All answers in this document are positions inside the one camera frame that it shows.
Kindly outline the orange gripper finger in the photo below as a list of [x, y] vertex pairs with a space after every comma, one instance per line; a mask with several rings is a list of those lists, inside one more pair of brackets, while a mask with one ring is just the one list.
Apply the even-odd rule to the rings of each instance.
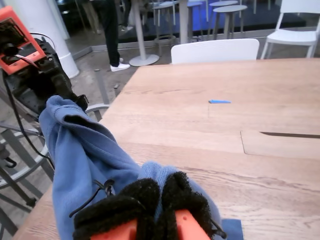
[[213, 240], [220, 235], [220, 226], [211, 217], [208, 201], [192, 190], [184, 172], [168, 176], [161, 205], [157, 240]]
[[85, 207], [74, 217], [74, 240], [89, 240], [106, 234], [130, 221], [136, 221], [136, 240], [151, 240], [160, 187], [151, 178], [139, 179], [125, 186], [118, 194]]

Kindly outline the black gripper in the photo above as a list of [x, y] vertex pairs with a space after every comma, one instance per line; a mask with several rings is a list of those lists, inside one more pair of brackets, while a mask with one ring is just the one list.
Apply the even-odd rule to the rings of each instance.
[[88, 98], [85, 94], [76, 95], [72, 91], [72, 84], [62, 68], [61, 62], [53, 47], [44, 40], [37, 39], [45, 57], [36, 62], [39, 69], [31, 70], [31, 77], [27, 80], [27, 86], [34, 91], [41, 100], [51, 96], [61, 96], [75, 102], [83, 111], [88, 108]]

